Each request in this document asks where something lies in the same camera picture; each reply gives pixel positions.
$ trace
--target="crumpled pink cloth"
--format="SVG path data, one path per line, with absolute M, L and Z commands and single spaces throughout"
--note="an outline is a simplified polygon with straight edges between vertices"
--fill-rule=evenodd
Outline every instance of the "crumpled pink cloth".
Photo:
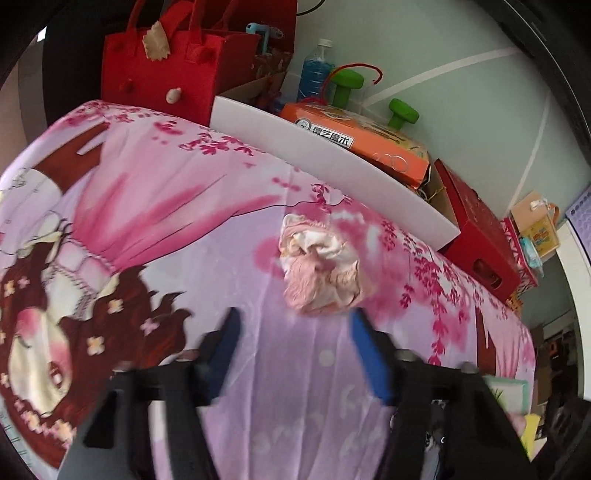
M 279 240 L 287 304 L 300 313 L 337 313 L 371 292 L 359 255 L 342 236 L 303 215 L 285 216 Z

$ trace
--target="logo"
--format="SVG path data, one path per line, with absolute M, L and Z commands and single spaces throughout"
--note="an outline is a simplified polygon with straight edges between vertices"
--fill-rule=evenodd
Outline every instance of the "logo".
M 309 130 L 310 128 L 312 128 L 312 122 L 310 122 L 307 118 L 298 118 L 298 120 L 296 120 L 295 122 L 295 124 L 298 127 L 302 127 L 305 130 Z

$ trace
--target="green dumbbell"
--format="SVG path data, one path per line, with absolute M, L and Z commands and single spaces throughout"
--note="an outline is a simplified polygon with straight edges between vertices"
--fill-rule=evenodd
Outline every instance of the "green dumbbell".
M 392 119 L 388 123 L 390 128 L 400 130 L 406 122 L 409 124 L 417 123 L 419 117 L 418 112 L 402 100 L 393 98 L 388 108 L 392 111 Z
M 336 84 L 335 97 L 332 105 L 337 108 L 347 108 L 351 90 L 359 90 L 365 81 L 363 75 L 351 69 L 340 70 L 330 79 Z

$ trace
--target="bed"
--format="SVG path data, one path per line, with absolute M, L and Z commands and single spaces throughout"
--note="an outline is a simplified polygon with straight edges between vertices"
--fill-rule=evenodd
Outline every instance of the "bed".
M 529 332 L 505 305 L 355 192 L 239 138 L 97 100 L 33 142 L 0 191 L 0 422 L 42 480 L 114 368 L 172 361 L 229 306 L 243 334 L 224 396 L 203 412 L 220 477 L 373 477 L 392 412 L 369 390 L 346 313 L 287 307 L 289 213 L 353 245 L 373 284 L 362 306 L 400 347 L 533 383 Z M 165 480 L 158 403 L 151 421 Z

